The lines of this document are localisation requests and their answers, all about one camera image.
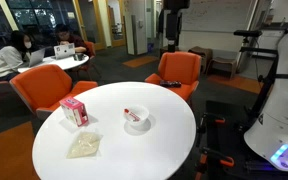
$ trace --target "doorway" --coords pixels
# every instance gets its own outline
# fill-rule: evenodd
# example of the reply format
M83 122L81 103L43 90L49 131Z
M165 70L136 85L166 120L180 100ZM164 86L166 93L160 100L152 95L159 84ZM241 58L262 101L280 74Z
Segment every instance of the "doorway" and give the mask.
M125 27L122 0L106 0L112 46L125 45Z
M74 0L81 35L84 40L93 42L96 50L106 47L98 1L99 0Z

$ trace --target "white round table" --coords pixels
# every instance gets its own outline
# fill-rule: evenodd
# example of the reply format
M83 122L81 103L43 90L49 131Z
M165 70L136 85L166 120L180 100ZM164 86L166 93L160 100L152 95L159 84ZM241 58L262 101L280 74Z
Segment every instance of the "white round table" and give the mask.
M74 57L67 57L67 58L63 58L63 59L53 59L52 57L46 57L43 59L43 63L39 64L38 66L41 65L46 65L46 64L56 64L58 65L60 68L62 68L63 70L67 70L67 69L72 69L74 67L80 66L82 64L84 64L86 61L89 60L89 57L87 55L84 56L83 60L81 61L75 61ZM27 67L27 68L18 68L18 72L22 73L25 72L27 70L29 70L31 68Z
M90 123L78 128L58 108L44 122L33 145L41 179L167 179L188 156L196 134L193 112L172 91L148 83L103 85L75 97L85 104ZM136 130L124 108L143 105L148 121ZM102 135L96 156L66 159L80 132Z

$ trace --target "whiteboard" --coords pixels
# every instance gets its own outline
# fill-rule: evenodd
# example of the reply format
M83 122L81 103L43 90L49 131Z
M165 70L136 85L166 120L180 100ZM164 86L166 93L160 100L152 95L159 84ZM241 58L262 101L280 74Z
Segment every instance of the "whiteboard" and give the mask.
M183 31L246 30L256 0L191 0L182 12Z

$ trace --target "plastic bag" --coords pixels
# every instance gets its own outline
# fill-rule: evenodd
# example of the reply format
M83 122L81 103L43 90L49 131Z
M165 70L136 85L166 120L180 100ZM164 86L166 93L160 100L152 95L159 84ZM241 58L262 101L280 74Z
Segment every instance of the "plastic bag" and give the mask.
M81 132L72 144L66 158L77 158L95 154L100 145L99 135Z

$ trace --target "white robot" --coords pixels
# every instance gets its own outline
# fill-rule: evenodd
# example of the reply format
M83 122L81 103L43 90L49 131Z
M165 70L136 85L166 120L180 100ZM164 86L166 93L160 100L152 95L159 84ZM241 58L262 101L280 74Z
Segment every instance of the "white robot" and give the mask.
M247 145L282 171L288 171L288 34L278 44L277 76L254 125L244 134Z

